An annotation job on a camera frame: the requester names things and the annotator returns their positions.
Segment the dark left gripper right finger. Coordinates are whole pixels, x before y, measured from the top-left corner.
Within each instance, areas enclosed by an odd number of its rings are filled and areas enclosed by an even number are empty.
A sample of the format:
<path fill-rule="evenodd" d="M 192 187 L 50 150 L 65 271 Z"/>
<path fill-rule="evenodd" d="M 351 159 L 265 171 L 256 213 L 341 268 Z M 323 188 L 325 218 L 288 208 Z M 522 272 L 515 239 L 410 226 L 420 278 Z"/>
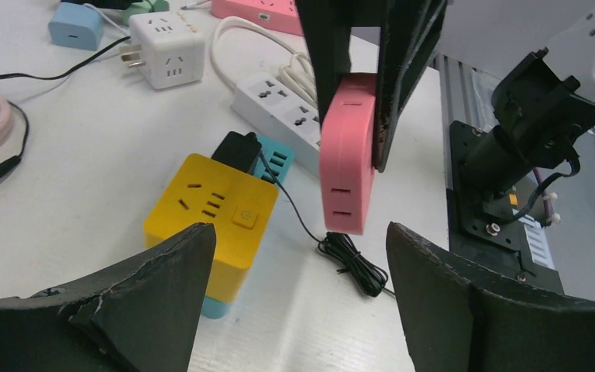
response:
<path fill-rule="evenodd" d="M 417 371 L 595 371 L 595 301 L 510 279 L 396 222 L 386 252 Z"/>

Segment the teal power strip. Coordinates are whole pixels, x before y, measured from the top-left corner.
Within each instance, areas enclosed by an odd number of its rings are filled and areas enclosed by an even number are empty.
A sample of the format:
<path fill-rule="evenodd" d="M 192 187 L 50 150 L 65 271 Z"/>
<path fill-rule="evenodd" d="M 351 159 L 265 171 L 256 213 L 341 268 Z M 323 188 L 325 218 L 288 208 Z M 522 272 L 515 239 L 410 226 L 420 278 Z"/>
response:
<path fill-rule="evenodd" d="M 228 145 L 234 145 L 240 149 L 244 158 L 235 160 L 231 157 Z M 254 168 L 247 166 L 251 150 L 259 148 L 260 151 L 255 159 Z M 242 135 L 227 135 L 214 152 L 212 158 L 224 164 L 232 165 L 235 169 L 245 170 L 248 174 L 273 184 L 275 180 L 283 181 L 290 166 L 294 161 L 294 151 L 274 139 L 260 134 L 248 133 L 243 139 Z"/>

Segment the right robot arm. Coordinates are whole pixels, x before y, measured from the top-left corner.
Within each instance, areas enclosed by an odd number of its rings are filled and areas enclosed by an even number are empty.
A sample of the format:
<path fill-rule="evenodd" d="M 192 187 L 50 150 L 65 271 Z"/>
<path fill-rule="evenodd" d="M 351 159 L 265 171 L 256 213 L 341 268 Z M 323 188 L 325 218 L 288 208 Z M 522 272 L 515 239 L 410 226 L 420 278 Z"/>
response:
<path fill-rule="evenodd" d="M 397 121 L 440 40 L 446 1 L 298 1 L 315 70 L 317 106 L 327 114 L 350 72 L 356 26 L 380 31 L 371 167 L 384 171 Z M 574 155 L 576 138 L 595 125 L 595 7 L 540 50 L 528 53 L 492 97 L 497 127 L 490 149 L 466 164 L 473 184 L 499 193 L 536 167 Z"/>

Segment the pink cube socket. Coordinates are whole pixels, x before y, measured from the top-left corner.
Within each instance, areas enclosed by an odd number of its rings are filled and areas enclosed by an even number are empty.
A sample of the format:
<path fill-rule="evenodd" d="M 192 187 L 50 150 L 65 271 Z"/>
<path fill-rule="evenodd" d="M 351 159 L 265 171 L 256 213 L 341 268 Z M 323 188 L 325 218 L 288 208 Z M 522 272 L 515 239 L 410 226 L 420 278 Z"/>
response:
<path fill-rule="evenodd" d="M 344 76 L 321 127 L 319 177 L 325 226 L 362 235 L 375 169 L 373 118 L 377 76 Z"/>

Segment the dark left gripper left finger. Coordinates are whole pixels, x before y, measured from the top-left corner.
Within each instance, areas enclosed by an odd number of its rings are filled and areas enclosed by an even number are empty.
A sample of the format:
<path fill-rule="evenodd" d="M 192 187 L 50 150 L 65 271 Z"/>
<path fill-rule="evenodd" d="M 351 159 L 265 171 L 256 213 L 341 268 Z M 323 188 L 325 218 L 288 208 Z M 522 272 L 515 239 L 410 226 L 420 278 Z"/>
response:
<path fill-rule="evenodd" d="M 29 298 L 0 299 L 0 371 L 186 371 L 216 247 L 196 223 Z"/>

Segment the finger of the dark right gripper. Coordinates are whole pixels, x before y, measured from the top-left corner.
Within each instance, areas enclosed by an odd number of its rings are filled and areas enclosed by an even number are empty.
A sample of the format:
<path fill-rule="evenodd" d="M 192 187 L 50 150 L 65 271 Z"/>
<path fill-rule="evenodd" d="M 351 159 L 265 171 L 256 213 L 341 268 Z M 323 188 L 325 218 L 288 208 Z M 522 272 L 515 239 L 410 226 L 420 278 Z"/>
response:
<path fill-rule="evenodd" d="M 446 0 L 385 1 L 373 124 L 373 166 L 385 171 L 397 121 L 435 55 Z"/>
<path fill-rule="evenodd" d="M 385 1 L 296 1 L 304 41 L 311 58 L 316 108 L 324 119 L 342 77 L 351 71 L 353 27 L 383 26 Z"/>

